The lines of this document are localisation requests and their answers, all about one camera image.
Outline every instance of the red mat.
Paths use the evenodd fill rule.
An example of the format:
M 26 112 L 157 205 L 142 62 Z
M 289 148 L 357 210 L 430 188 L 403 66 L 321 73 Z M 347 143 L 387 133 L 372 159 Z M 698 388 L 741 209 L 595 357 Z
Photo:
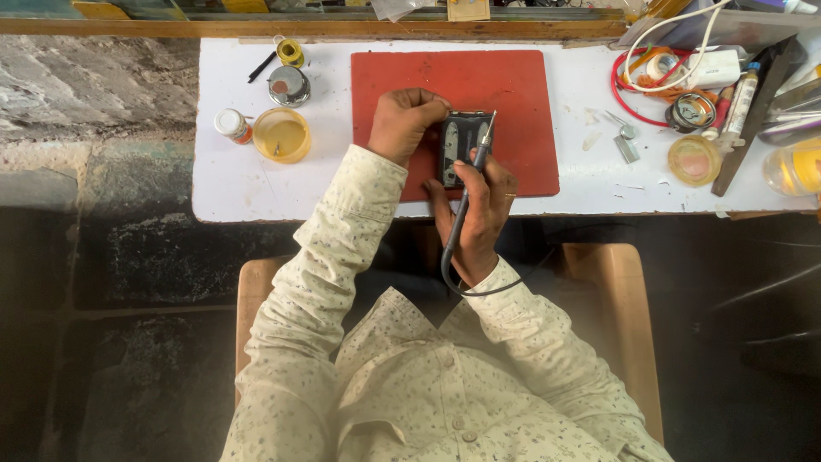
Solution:
M 354 143 L 368 145 L 378 97 L 420 86 L 447 98 L 454 109 L 498 114 L 493 156 L 519 178 L 519 196 L 559 192 L 553 123 L 544 56 L 538 50 L 424 53 L 353 53 L 351 98 Z M 432 129 L 440 130 L 439 124 Z M 438 142 L 425 142 L 410 158 L 402 201 L 426 201 L 422 182 L 437 177 Z M 460 191 L 450 191 L 457 199 Z

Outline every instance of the floral shirt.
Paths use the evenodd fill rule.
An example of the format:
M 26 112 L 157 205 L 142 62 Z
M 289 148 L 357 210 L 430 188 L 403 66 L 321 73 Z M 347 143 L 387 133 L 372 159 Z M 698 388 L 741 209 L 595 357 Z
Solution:
M 259 309 L 222 460 L 671 460 L 567 314 L 524 284 L 463 300 L 438 329 L 389 289 L 343 340 L 406 176 L 349 148 Z M 518 277 L 500 258 L 474 290 Z

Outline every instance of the person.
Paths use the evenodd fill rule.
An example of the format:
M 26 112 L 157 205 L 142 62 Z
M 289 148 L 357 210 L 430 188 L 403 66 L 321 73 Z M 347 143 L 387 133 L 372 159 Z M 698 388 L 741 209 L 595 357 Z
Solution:
M 348 148 L 259 309 L 222 460 L 671 460 L 567 314 L 525 284 L 465 297 L 438 329 L 388 289 L 342 338 L 410 157 L 451 108 L 419 88 L 379 98 L 367 149 Z M 462 287 L 517 280 L 493 250 L 516 179 L 492 156 L 484 177 L 455 170 L 470 195 L 452 261 Z M 445 242 L 454 214 L 442 184 L 426 187 Z

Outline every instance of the hand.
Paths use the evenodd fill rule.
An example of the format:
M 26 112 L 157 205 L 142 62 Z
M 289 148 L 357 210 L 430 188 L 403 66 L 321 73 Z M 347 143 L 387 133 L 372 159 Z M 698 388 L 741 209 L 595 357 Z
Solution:
M 388 91 L 376 104 L 368 150 L 407 169 L 424 131 L 450 109 L 447 99 L 424 88 Z
M 476 149 L 473 149 L 470 158 L 475 156 Z M 470 206 L 459 236 L 459 245 L 453 251 L 452 264 L 465 284 L 474 287 L 487 278 L 499 262 L 493 246 L 510 214 L 519 180 L 491 155 L 484 161 L 484 178 L 473 165 L 461 160 L 457 160 L 453 168 L 465 183 Z M 442 238 L 442 245 L 445 245 L 456 216 L 440 182 L 430 179 L 424 185 L 433 202 L 436 230 Z

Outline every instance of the wooden chair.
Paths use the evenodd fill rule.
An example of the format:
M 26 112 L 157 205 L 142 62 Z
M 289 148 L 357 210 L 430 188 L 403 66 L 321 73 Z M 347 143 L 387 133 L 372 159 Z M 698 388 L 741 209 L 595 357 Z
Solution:
M 259 306 L 273 290 L 271 280 L 290 258 L 252 260 L 242 266 L 236 301 L 236 373 L 250 361 L 243 348 Z M 560 276 L 570 279 L 557 280 L 557 305 L 570 314 L 573 331 L 592 344 L 624 381 L 644 413 L 647 432 L 663 444 L 653 333 L 638 251 L 630 244 L 563 244 Z

